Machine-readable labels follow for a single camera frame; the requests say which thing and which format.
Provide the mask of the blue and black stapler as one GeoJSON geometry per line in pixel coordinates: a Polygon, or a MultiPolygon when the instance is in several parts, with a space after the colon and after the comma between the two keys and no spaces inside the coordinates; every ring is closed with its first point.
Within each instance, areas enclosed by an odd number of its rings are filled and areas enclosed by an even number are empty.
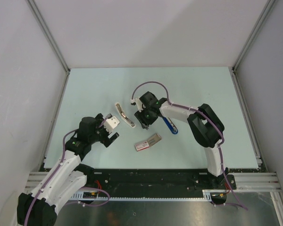
{"type": "Polygon", "coordinates": [[[178,128],[174,125],[170,118],[163,117],[162,119],[172,134],[178,134],[178,128]]]}

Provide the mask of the red white staple box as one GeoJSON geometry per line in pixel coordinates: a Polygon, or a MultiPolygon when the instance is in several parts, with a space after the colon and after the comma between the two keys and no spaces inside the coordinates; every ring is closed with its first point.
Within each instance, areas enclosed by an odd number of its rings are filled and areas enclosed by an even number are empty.
{"type": "Polygon", "coordinates": [[[150,145],[149,145],[149,143],[148,143],[147,140],[135,144],[135,150],[136,150],[137,152],[142,151],[142,150],[145,150],[145,149],[148,149],[148,148],[150,148],[150,145]]]}

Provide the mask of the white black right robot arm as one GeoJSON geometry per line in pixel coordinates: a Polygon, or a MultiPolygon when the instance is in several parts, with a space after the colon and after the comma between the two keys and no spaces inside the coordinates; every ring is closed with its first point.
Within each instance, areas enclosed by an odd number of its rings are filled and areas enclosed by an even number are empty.
{"type": "Polygon", "coordinates": [[[149,91],[141,97],[131,98],[131,104],[137,106],[138,111],[134,115],[144,129],[148,129],[159,117],[187,123],[197,143],[204,147],[208,184],[214,189],[225,184],[226,167],[221,151],[221,144],[225,141],[225,127],[208,104],[197,108],[186,107],[174,104],[168,98],[158,100],[149,91]]]}

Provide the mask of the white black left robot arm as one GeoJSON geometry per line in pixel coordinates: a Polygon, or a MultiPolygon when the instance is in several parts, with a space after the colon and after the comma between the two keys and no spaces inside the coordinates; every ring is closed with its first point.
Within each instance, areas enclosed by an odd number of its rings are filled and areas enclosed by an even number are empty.
{"type": "Polygon", "coordinates": [[[28,194],[21,193],[17,204],[17,223],[21,226],[52,226],[71,196],[80,188],[94,185],[93,168],[82,164],[99,142],[109,147],[119,136],[113,130],[117,117],[102,114],[83,117],[77,129],[65,134],[62,154],[46,177],[28,194]]]}

